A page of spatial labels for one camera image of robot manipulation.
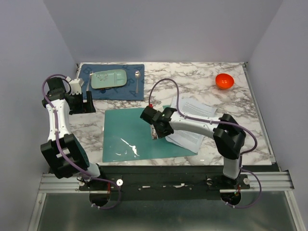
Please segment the white printed paper stack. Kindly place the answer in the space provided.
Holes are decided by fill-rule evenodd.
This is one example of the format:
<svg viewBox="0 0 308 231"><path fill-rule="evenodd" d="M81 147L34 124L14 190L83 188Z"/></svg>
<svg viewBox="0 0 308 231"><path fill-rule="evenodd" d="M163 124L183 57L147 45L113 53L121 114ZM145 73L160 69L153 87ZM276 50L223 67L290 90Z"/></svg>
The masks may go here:
<svg viewBox="0 0 308 231"><path fill-rule="evenodd" d="M180 98L179 109L184 114L204 117L213 117L217 110L215 107L210 107L192 98ZM193 153L198 153L203 138L204 136L196 133L176 130L173 134L166 137L166 141L188 149Z"/></svg>

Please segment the teal folder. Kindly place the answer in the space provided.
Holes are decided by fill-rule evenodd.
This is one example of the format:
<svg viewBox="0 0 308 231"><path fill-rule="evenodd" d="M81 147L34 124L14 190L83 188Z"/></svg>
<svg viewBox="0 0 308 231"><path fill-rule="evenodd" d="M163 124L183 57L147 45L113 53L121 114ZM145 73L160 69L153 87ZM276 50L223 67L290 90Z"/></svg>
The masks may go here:
<svg viewBox="0 0 308 231"><path fill-rule="evenodd" d="M103 162L124 162L197 155L165 138L153 140L143 108L107 110L104 116Z"/></svg>

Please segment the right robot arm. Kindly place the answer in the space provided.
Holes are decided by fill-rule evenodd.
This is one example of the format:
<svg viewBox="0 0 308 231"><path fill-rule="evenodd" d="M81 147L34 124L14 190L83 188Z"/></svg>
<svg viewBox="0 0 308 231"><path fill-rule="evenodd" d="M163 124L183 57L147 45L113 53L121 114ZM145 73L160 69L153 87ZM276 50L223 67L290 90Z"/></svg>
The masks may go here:
<svg viewBox="0 0 308 231"><path fill-rule="evenodd" d="M245 142L246 133L231 115L194 116L183 114L171 107L166 107L160 112L147 106L140 118L154 128L159 139L173 134L176 130L192 132L213 139L219 154L224 157L222 185L231 189L239 183L240 152Z"/></svg>

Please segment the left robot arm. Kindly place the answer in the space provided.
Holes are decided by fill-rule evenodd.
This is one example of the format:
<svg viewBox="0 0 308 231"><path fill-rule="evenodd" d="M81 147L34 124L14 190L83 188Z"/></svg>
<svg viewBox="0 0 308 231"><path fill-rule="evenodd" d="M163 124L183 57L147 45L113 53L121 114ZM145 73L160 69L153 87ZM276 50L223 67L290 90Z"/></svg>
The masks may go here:
<svg viewBox="0 0 308 231"><path fill-rule="evenodd" d="M102 190L107 183L106 177L97 164L89 161L84 148L70 130L70 115L96 111L91 92L87 91L83 96L82 84L80 79L70 79L61 74L51 75L43 82L43 86L49 87L48 92L42 92L42 105L48 111L50 128L47 142L40 146L40 150L57 178L82 173L90 178L94 189Z"/></svg>

